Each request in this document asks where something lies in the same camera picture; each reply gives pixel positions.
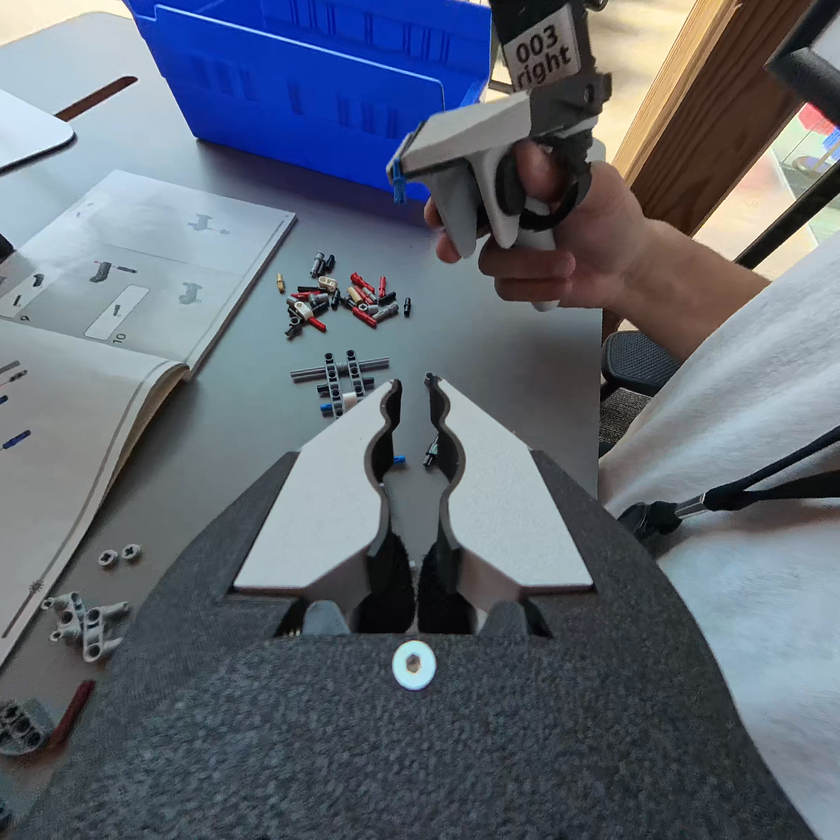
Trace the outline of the pile of small lego pieces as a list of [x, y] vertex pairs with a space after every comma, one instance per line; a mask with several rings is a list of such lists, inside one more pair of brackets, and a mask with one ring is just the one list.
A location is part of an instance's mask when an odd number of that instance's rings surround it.
[[283, 332], [288, 341], [301, 336], [307, 327], [326, 333], [322, 317], [328, 311], [340, 308], [350, 312], [371, 329], [389, 319], [402, 315], [411, 317], [413, 301], [405, 297], [399, 301], [387, 278], [381, 276], [377, 286], [369, 283], [358, 272], [352, 272], [347, 287], [342, 287], [334, 276], [336, 258], [332, 253], [317, 251], [310, 270], [311, 282], [295, 290], [287, 287], [282, 274], [276, 275], [276, 288], [287, 306], [288, 325]]

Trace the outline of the black mesh office chair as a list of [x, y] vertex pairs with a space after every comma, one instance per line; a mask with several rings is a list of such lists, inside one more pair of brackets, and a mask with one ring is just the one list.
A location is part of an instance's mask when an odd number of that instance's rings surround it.
[[639, 331], [620, 331], [602, 346], [599, 456], [627, 432], [681, 363]]

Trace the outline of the black metal bar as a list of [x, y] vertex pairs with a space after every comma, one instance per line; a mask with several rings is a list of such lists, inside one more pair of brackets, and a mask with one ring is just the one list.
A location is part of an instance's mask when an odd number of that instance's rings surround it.
[[798, 230], [827, 207], [839, 194], [839, 163], [831, 165], [794, 203], [766, 228], [749, 247], [735, 258], [735, 263], [754, 269]]

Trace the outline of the open instruction booklet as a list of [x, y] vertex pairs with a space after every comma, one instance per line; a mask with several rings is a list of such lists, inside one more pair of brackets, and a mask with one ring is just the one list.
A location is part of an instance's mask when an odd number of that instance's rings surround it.
[[2, 662], [295, 218], [113, 171], [2, 259]]

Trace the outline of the blue plastic bin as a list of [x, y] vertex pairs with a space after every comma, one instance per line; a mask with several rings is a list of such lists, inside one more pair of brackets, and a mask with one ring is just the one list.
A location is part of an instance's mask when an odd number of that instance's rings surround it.
[[417, 125], [476, 103], [487, 6], [449, 1], [128, 1], [192, 131], [385, 191]]

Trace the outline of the wooden post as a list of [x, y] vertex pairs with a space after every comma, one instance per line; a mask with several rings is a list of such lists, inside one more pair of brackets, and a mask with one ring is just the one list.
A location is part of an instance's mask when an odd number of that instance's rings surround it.
[[613, 165], [646, 216], [693, 235], [802, 105], [765, 65], [810, 1], [694, 2]]

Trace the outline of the black drawstring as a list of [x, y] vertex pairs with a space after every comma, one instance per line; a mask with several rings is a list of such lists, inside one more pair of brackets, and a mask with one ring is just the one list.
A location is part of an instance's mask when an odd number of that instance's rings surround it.
[[811, 476], [788, 480], [777, 486], [755, 490], [753, 486], [776, 476], [805, 459], [838, 443], [839, 427], [797, 449], [749, 476], [713, 487], [700, 495], [682, 502], [638, 502], [627, 508], [618, 522], [641, 543], [655, 535], [667, 535], [677, 530], [681, 523], [710, 511], [740, 511], [762, 501], [837, 499], [839, 497], [839, 471], [828, 470]]

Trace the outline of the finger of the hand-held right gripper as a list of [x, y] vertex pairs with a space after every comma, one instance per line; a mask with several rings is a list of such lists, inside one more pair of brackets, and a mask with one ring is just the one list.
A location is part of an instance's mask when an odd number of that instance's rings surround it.
[[491, 232], [480, 190], [486, 160], [456, 160], [428, 175], [428, 188], [457, 256], [468, 258], [478, 241]]
[[531, 131], [530, 91], [519, 91], [492, 102], [436, 113], [408, 134], [386, 166], [403, 177], [466, 158], [471, 154], [509, 146]]

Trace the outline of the grey thin lego beam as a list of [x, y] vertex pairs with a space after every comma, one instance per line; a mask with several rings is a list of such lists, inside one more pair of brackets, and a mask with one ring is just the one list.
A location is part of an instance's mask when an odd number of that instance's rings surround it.
[[109, 628], [130, 613], [128, 602], [94, 606], [85, 611], [81, 620], [82, 659], [95, 664], [109, 658], [121, 645], [123, 637], [109, 636]]

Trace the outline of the grey black lego frame assembly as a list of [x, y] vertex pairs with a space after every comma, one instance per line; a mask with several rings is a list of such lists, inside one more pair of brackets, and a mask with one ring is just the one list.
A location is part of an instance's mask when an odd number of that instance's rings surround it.
[[338, 418], [357, 406], [375, 388], [373, 373], [390, 366], [387, 357], [360, 360], [356, 352], [347, 350], [345, 360], [326, 353], [319, 367], [290, 372], [296, 384], [315, 383], [323, 417]]

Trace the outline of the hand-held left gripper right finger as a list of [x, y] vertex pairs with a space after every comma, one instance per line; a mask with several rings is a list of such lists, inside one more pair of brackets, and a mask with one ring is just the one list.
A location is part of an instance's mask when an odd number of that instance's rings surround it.
[[539, 625], [535, 596], [594, 591], [534, 453], [442, 377], [427, 373], [436, 429], [433, 464], [447, 480], [437, 537], [418, 580], [423, 634], [472, 634], [477, 613], [517, 604], [525, 630]]

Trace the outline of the person's white sweatshirt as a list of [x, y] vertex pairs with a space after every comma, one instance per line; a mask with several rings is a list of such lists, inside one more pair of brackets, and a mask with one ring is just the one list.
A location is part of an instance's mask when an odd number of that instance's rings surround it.
[[[723, 323], [600, 462], [614, 516], [748, 476], [839, 420], [835, 234]], [[838, 500], [690, 518], [654, 547], [749, 734], [820, 838], [839, 834]]]

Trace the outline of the person's right hand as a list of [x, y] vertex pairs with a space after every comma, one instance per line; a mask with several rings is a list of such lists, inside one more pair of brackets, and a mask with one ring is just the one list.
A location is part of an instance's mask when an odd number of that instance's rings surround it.
[[[558, 208], [571, 183], [559, 152], [532, 141], [519, 142], [514, 151], [527, 195]], [[450, 265], [458, 262], [431, 198], [423, 215], [428, 226], [441, 232], [437, 257]], [[620, 172], [596, 161], [584, 201], [553, 230], [552, 250], [505, 249], [490, 237], [479, 254], [478, 268], [494, 280], [504, 301], [554, 301], [563, 308], [617, 311], [624, 280], [644, 252], [645, 225], [642, 209]]]

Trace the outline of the white monitor stand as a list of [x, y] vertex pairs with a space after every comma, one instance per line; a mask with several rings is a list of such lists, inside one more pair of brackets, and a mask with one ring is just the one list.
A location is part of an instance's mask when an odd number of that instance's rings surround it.
[[1, 90], [1, 173], [67, 147], [76, 138], [68, 122]]

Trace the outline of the dark red lego axle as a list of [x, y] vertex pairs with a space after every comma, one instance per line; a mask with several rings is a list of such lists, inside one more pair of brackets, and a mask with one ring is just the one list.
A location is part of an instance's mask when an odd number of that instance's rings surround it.
[[79, 716], [85, 710], [91, 698], [95, 685], [96, 680], [94, 679], [86, 679], [80, 682], [47, 742], [47, 750], [60, 749], [68, 740]]

